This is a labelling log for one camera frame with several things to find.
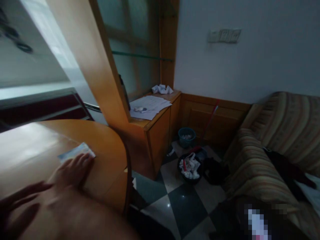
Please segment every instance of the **white floor tile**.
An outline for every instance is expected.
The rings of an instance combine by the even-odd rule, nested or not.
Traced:
[[[203,147],[204,150],[206,150],[208,158],[214,158],[214,160],[216,160],[217,162],[221,162],[221,158],[212,150],[211,147],[209,147],[208,145]]]
[[[148,207],[142,209],[141,212],[168,228],[176,240],[181,239],[168,195],[165,195]]]
[[[210,240],[209,233],[215,232],[216,229],[210,219],[210,217],[205,218],[198,226],[196,226],[183,240]]]
[[[178,159],[168,162],[161,166],[160,171],[166,186],[167,193],[175,190],[183,184],[182,177],[177,170]]]
[[[178,157],[181,157],[183,154],[188,153],[192,149],[191,147],[184,149],[179,145],[179,141],[174,141],[171,143],[171,145]]]
[[[226,194],[222,187],[209,184],[204,177],[194,185],[194,188],[208,213],[211,213],[218,203],[226,199]]]
[[[134,178],[132,183],[133,183],[133,188],[137,190],[137,178]]]

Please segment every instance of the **wooden cabinet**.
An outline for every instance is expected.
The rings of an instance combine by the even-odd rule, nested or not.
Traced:
[[[169,132],[169,146],[172,143],[172,140],[175,135],[178,134],[179,126],[179,107],[180,107],[180,99],[179,96],[172,104],[170,108],[170,132]]]
[[[153,94],[153,96],[164,98],[172,103],[158,113],[152,121],[138,118],[131,118],[131,128],[139,126],[136,131],[143,131],[136,135],[135,145],[138,140],[145,144],[145,154],[137,152],[134,149],[130,152],[132,169],[148,178],[155,179],[161,168],[162,161],[165,158],[168,147],[174,135],[178,133],[178,112],[180,105],[181,92],[174,91],[172,94]]]
[[[159,118],[159,120],[148,131],[151,157],[155,173],[159,172],[162,160],[168,149],[170,125],[170,109]]]

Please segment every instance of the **electrical outlet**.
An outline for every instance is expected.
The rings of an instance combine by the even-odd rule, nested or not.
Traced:
[[[229,32],[230,32],[229,29],[221,29],[219,42],[227,42],[229,37]]]
[[[208,42],[216,43],[219,42],[220,32],[219,31],[210,31],[208,36]]]
[[[228,42],[229,43],[237,43],[240,34],[241,34],[241,29],[235,29],[235,30],[231,31]]]

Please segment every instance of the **trash can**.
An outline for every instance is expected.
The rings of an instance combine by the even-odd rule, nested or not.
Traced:
[[[196,133],[192,128],[180,128],[178,135],[179,144],[183,148],[189,147],[192,141],[196,138]]]
[[[182,178],[183,178],[188,184],[194,185],[194,184],[196,184],[196,183],[198,183],[198,182],[200,181],[200,179],[201,179],[201,177],[202,177],[202,175],[203,175],[203,164],[201,163],[201,161],[199,160],[199,158],[194,157],[194,159],[200,163],[200,166],[199,166],[198,169],[197,169],[197,172],[198,172],[198,174],[199,174],[200,177],[197,178],[197,179],[189,179],[189,178],[186,178],[186,177],[182,174],[179,165],[180,165],[180,161],[181,161],[182,159],[185,159],[185,158],[186,158],[187,156],[189,156],[189,155],[190,155],[189,153],[186,153],[186,154],[182,155],[182,156],[179,158],[178,164],[177,164],[177,169],[178,169],[179,174],[182,176]]]

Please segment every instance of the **sofa cushion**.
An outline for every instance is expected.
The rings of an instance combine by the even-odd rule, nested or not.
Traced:
[[[274,93],[250,129],[262,146],[320,177],[320,98]]]

